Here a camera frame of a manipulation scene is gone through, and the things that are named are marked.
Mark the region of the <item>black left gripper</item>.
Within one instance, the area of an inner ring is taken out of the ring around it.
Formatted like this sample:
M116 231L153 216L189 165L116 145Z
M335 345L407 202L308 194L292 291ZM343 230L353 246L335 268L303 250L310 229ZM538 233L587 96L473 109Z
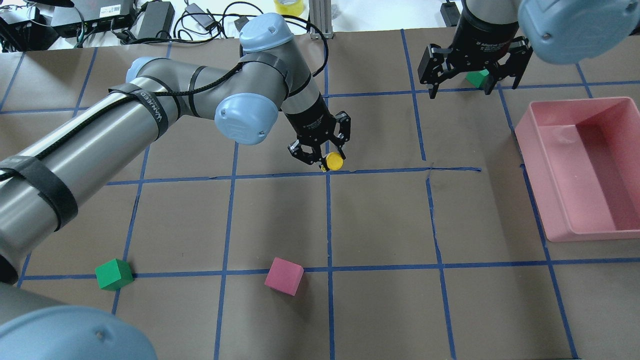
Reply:
M295 131L295 141L287 147L292 157L309 166L326 167L322 146L329 142L346 159L343 147L350 141L352 125L347 112L331 114L322 95L296 95L285 101L283 113Z

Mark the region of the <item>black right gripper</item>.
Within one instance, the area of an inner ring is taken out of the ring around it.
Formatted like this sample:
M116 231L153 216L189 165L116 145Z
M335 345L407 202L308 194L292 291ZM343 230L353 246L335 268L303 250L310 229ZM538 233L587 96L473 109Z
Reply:
M426 85L431 99L439 87L460 73L482 71L488 75L482 87L490 95L498 82L513 78L512 89L518 89L533 55L525 36L516 36L518 22L493 23L463 10L450 47L430 43L418 64L419 82Z

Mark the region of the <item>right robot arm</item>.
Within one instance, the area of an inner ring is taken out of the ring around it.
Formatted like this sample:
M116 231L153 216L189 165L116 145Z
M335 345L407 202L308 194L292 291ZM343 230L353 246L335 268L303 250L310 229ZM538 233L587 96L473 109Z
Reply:
M418 80L434 99L443 82L486 70L492 93L512 78L516 89L532 55L554 65L594 59L611 50L639 23L637 0L464 0L448 47L429 44Z

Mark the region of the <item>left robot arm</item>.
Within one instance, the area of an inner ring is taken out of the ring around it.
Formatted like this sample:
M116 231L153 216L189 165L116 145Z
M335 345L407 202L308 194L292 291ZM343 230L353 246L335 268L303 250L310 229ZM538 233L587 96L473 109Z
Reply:
M253 146L280 113L295 131L290 154L339 170L351 118L331 114L285 18L241 20L242 55L229 71L140 57L124 84L39 141L1 162L1 358L155 360L142 331L103 310L17 288L19 269L46 237L182 116L212 120Z

